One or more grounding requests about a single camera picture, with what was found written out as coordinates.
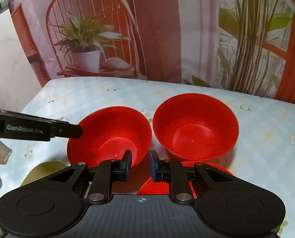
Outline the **red bowl front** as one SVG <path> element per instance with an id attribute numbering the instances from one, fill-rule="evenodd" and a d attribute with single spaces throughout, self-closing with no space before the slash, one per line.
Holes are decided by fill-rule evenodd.
<path id="1" fill-rule="evenodd" d="M 232 175 L 230 171 L 227 169 L 217 165 L 213 164 L 210 162 L 205 162 L 205 161 L 186 161 L 183 162 L 182 165 L 184 167 L 192 167 L 194 164 L 207 164 L 210 165 L 211 167 L 214 167 L 218 170 L 221 170 L 227 174 Z M 142 187 L 138 190 L 137 195 L 168 195 L 169 194 L 169 184 L 166 182 L 154 182 L 152 178 L 150 177 L 143 185 Z"/>

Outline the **red bowl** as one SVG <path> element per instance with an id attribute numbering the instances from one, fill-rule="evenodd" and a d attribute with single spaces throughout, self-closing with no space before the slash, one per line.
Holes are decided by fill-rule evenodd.
<path id="1" fill-rule="evenodd" d="M 156 139 L 173 156 L 207 161 L 232 150 L 239 136 L 235 114 L 222 101 L 183 93 L 164 101 L 152 120 Z"/>
<path id="2" fill-rule="evenodd" d="M 132 166 L 138 165 L 152 142 L 152 130 L 147 118 L 139 111 L 125 106 L 97 110 L 78 125 L 82 136 L 69 139 L 67 157 L 71 165 L 85 162 L 96 167 L 105 160 L 120 160 L 128 149 Z"/>
<path id="3" fill-rule="evenodd" d="M 213 164 L 210 162 L 205 162 L 205 161 L 186 161 L 183 162 L 182 165 L 184 167 L 192 167 L 194 164 L 207 164 L 210 165 L 211 167 L 214 167 L 218 170 L 221 170 L 227 174 L 232 175 L 230 171 L 227 169 L 217 165 Z M 166 182 L 154 182 L 152 178 L 150 177 L 143 185 L 142 187 L 138 190 L 137 195 L 168 195 L 169 194 L 169 184 Z"/>

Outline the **green square plate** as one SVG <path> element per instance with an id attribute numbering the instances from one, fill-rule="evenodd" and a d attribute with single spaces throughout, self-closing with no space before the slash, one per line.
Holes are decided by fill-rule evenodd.
<path id="1" fill-rule="evenodd" d="M 58 161 L 43 162 L 34 167 L 29 174 L 25 177 L 20 186 L 24 186 L 28 183 L 32 183 L 40 178 L 46 177 L 59 170 L 64 169 L 67 165 Z"/>

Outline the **printed room backdrop cloth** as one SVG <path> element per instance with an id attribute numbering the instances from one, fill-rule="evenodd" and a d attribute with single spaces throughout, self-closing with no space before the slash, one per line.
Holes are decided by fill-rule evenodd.
<path id="1" fill-rule="evenodd" d="M 41 85 L 102 76 L 295 104 L 295 0 L 7 0 Z"/>

